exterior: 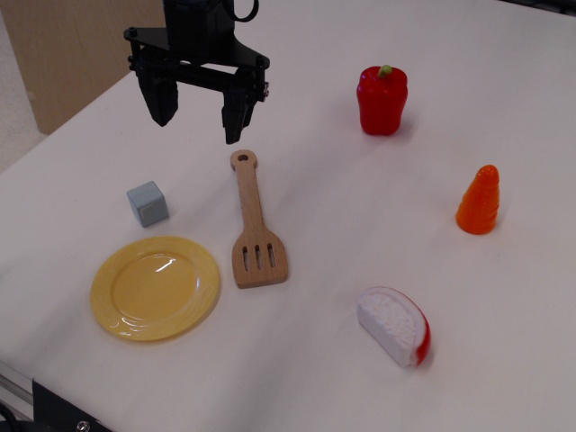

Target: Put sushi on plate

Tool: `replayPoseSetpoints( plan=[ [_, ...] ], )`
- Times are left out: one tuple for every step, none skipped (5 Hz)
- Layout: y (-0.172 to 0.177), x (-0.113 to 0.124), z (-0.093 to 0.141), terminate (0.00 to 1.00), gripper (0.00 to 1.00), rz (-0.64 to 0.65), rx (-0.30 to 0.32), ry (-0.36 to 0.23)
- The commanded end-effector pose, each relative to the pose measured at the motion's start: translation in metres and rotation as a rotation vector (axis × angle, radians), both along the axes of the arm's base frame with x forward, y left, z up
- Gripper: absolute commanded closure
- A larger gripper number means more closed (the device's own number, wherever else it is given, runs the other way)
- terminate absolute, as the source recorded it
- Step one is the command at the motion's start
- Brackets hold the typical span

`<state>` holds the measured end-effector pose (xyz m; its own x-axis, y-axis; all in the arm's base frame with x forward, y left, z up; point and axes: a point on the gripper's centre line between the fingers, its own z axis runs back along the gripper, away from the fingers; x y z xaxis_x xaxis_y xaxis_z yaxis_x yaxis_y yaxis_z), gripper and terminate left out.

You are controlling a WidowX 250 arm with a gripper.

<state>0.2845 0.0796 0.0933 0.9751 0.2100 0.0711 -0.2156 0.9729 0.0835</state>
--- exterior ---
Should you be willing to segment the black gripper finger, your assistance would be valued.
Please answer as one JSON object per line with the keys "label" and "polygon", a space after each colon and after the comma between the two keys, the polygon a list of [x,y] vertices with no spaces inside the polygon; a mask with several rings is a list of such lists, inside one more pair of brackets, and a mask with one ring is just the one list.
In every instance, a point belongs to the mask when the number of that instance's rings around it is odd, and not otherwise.
{"label": "black gripper finger", "polygon": [[228,89],[223,97],[222,124],[226,143],[231,145],[240,140],[242,131],[250,124],[257,97],[253,90],[240,87]]}
{"label": "black gripper finger", "polygon": [[160,127],[166,126],[178,109],[176,81],[143,67],[137,69],[137,78],[150,116]]}

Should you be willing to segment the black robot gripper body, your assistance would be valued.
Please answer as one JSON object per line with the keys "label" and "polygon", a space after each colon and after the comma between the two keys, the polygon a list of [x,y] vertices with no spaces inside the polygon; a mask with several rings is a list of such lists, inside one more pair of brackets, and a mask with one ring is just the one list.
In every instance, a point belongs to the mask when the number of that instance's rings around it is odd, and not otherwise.
{"label": "black robot gripper body", "polygon": [[232,87],[256,93],[258,102],[268,96],[269,59],[243,45],[235,36],[237,23],[253,20],[255,1],[244,17],[236,15],[232,1],[165,1],[163,28],[130,27],[130,69],[148,68],[177,84],[221,92]]}

